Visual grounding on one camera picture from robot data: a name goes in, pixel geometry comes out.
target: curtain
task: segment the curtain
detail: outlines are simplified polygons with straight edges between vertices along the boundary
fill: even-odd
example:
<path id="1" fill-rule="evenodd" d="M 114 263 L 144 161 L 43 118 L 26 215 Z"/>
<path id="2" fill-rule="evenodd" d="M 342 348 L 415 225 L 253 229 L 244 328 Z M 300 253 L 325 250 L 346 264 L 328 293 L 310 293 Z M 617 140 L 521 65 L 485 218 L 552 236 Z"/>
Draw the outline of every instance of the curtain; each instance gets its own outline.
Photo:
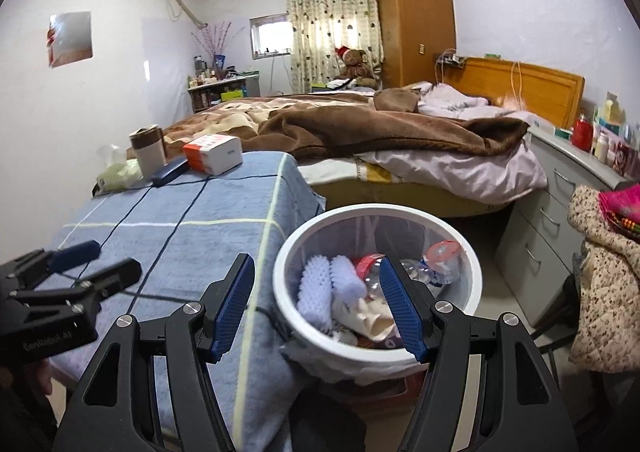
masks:
<path id="1" fill-rule="evenodd" d="M 377 0 L 287 0 L 293 26 L 291 77 L 294 92 L 310 90 L 340 73 L 335 48 L 364 50 L 368 64 L 382 63 Z"/>

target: gray drawer cabinet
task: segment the gray drawer cabinet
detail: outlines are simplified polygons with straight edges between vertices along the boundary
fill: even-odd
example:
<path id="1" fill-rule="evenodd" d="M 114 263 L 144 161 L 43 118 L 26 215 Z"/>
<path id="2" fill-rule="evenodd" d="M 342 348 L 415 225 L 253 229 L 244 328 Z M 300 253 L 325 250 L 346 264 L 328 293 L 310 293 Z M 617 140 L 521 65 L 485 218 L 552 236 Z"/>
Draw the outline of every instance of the gray drawer cabinet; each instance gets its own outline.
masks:
<path id="1" fill-rule="evenodd" d="M 546 190 L 516 201 L 495 261 L 532 326 L 558 297 L 582 236 L 567 223 L 577 185 L 619 190 L 632 182 L 567 140 L 530 127 L 533 153 L 546 173 Z"/>

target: window frame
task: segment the window frame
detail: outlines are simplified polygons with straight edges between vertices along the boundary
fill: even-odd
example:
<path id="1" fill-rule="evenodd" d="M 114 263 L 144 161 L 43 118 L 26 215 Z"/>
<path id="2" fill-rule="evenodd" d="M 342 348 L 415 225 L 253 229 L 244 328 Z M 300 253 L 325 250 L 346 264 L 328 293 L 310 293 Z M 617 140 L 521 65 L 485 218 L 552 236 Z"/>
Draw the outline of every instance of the window frame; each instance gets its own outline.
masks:
<path id="1" fill-rule="evenodd" d="M 271 16 L 249 19 L 249 29 L 251 30 L 251 55 L 254 60 L 291 54 L 290 48 L 287 48 L 286 52 L 269 52 L 266 54 L 257 53 L 258 50 L 256 50 L 256 45 L 258 45 L 258 47 L 260 46 L 259 28 L 273 23 L 290 23 L 289 14 L 273 14 Z"/>

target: wardrobe handle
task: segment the wardrobe handle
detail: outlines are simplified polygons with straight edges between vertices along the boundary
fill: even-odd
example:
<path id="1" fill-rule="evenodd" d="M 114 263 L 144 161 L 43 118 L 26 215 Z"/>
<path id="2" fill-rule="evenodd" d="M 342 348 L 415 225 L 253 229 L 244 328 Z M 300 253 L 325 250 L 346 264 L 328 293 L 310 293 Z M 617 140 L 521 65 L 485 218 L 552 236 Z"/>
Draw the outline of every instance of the wardrobe handle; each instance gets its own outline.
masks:
<path id="1" fill-rule="evenodd" d="M 540 213 L 541 213 L 544 217 L 546 217 L 546 218 L 550 221 L 550 223 L 551 223 L 552 225 L 556 225 L 557 227 L 559 227 L 559 226 L 560 226 L 560 223 L 558 223 L 557 221 L 553 221 L 553 219 L 551 219 L 551 217 L 549 217 L 549 214 L 547 214 L 547 213 L 544 211 L 544 209 L 540 209 Z"/>
<path id="2" fill-rule="evenodd" d="M 571 185 L 571 186 L 572 186 L 572 187 L 574 187 L 574 189 L 575 189 L 575 183 L 574 183 L 574 182 L 572 182 L 572 181 L 571 181 L 569 178 L 567 178 L 566 176 L 563 176 L 562 174 L 560 174 L 560 173 L 558 172 L 558 170 L 557 170 L 557 169 L 554 169 L 554 174 L 555 174 L 558 178 L 560 178 L 560 179 L 564 179 L 564 180 L 565 180 L 565 182 L 567 182 L 569 185 Z"/>
<path id="3" fill-rule="evenodd" d="M 527 251 L 527 254 L 529 254 L 529 257 L 531 257 L 535 262 L 537 262 L 537 264 L 541 265 L 542 261 L 540 261 L 540 259 L 536 259 L 535 256 L 531 253 L 531 250 L 529 250 L 529 244 L 525 244 L 524 245 L 524 249 Z"/>

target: drawer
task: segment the drawer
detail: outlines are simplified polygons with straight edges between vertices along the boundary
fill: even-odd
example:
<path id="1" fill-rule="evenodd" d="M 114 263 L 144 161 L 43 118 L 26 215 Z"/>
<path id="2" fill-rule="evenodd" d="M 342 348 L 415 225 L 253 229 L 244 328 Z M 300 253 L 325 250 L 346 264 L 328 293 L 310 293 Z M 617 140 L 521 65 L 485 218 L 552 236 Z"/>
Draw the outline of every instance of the drawer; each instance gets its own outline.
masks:
<path id="1" fill-rule="evenodd" d="M 566 207 L 546 190 L 537 190 L 518 200 L 516 208 L 560 257 L 567 269 L 573 269 L 574 252 L 580 251 L 584 236 L 567 222 Z"/>
<path id="2" fill-rule="evenodd" d="M 591 172 L 545 142 L 532 137 L 531 149 L 545 170 L 546 188 L 549 194 L 562 205 L 569 206 L 577 185 L 589 185 L 596 190 L 609 190 L 609 187 Z"/>
<path id="3" fill-rule="evenodd" d="M 495 262 L 529 324 L 535 326 L 562 291 L 568 270 L 516 209 L 498 245 Z"/>

